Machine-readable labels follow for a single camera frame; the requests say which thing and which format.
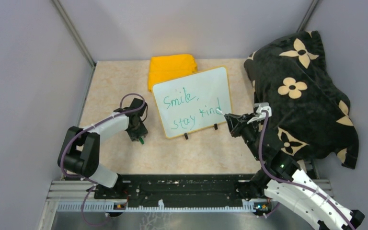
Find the folded yellow towel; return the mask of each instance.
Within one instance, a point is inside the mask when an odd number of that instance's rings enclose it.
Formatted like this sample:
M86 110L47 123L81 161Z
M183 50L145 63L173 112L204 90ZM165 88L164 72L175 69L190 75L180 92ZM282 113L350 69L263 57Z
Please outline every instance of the folded yellow towel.
M197 72L194 57L190 54L152 57L149 67L149 91L153 85Z

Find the whiteboard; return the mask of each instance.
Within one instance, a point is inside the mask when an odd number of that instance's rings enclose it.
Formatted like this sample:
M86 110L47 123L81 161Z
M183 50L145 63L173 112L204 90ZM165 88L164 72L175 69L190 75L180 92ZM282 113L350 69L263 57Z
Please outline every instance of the whiteboard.
M155 84L153 95L167 138L225 122L217 108L232 112L225 67Z

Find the whiteboard frame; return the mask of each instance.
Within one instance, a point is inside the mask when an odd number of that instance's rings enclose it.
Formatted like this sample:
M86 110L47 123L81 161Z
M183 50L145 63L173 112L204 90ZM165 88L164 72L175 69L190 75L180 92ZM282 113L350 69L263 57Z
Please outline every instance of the whiteboard frame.
M205 72L205 71L209 71L209 70L213 70L213 69L218 69L218 68L225 68L226 70L226 80L228 81L228 91L229 91L229 101L230 101L230 110L233 111L233 106L232 106L232 94L230 93L230 84L229 84L229 73L228 73L228 68L226 68L226 66L216 66L216 67L212 67L212 68L209 68L209 69L205 69L205 70L202 70L202 71L197 71L195 73L192 73L192 74L188 74L188 75L185 75L185 76L182 76L182 77L179 77L179 78L185 78L185 77L188 77L188 76L191 76L191 75L194 75L194 74L198 74L198 73L202 73L202 72ZM175 78L175 79L171 79L171 80L166 80L166 81L161 81L157 84L161 84L161 83L164 83L164 82L168 82L168 81L172 81L172 80L176 80L176 79L179 79L179 78ZM177 138L177 137L181 137L181 136L184 136L185 134L190 134L190 133L194 133L194 132L197 132L197 131L200 131L200 130L203 130L203 129L206 129L206 128L211 128L214 126L213 125L210 125L210 126L206 126L206 127L203 127L203 128L199 128L199 129L195 129L195 130L191 130L187 133L184 133L184 134L181 134L181 135L177 135L177 136L174 136L174 137L168 137L167 134L166 134L166 130L164 129L164 126L163 126L163 121L161 120L161 115L160 115L160 111L159 111L159 106L157 105L157 100L156 100L156 96L154 95L154 90L153 88L151 89L151 94L153 94L153 98L154 98L154 101L156 102L156 107L157 107L157 112L159 114L159 119L160 119L160 123L161 123L161 127L163 128L163 132L164 132L164 135L167 139L173 139L173 138ZM219 122L219 123L216 123L217 125L220 125L220 124L223 124L223 123L226 123L226 121L223 121L223 122Z

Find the metal pole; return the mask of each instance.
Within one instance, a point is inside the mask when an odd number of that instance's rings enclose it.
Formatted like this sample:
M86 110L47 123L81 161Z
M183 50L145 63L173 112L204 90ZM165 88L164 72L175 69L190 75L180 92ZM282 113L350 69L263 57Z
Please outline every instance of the metal pole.
M310 7L308 8L307 12L305 13L304 18L301 21L301 24L299 25L299 28L297 32L305 30L305 27L307 26L308 22L311 19L312 14L314 13L315 7L317 7L318 3L320 3L321 0L312 0Z
M85 46L84 42L82 41L80 35L78 34L74 24L72 23L71 19L69 18L66 10L64 9L63 5L61 4L60 0L51 0L54 7L56 8L57 12L59 13L61 19L63 20L65 26L67 27L69 33L71 34L72 38L74 39L75 43L80 49L82 55L84 55L85 59L87 59L88 63L91 65L92 68L95 68L96 63L94 62L91 54L89 53L87 47Z

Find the white object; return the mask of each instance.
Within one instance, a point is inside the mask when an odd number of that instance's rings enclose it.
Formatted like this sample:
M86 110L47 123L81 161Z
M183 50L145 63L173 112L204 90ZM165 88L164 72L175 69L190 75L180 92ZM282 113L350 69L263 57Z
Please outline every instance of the white object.
M113 135L117 134L118 132L122 132L127 129L129 126L129 117L126 115L119 115L115 117L118 113L113 112L110 117L113 117L111 120L106 121L103 124L100 124L99 126L95 127L94 129L91 129L90 133L97 133L101 135L100 143L108 140Z
M167 138L225 122L216 109L232 112L225 67L156 84L153 94Z
M99 164L90 179L108 188L114 187L118 174Z
M316 230L320 227L319 220L323 221L330 230L342 230L342 226L347 225L342 217L318 193L327 196L327 199L334 203L348 220L352 219L351 210L335 202L303 170L297 170L292 177L294 183L306 185L316 190L316 192L313 193L291 184L279 184L277 181L271 180L267 184L264 194L298 214Z
M256 110L256 116L252 117L247 123L250 124L254 121L262 121L265 119L266 117L266 113L263 113L263 110L266 110L269 113L269 117L272 116L272 108L269 106L268 102L263 102L263 103L256 103L254 104L255 107L257 107Z

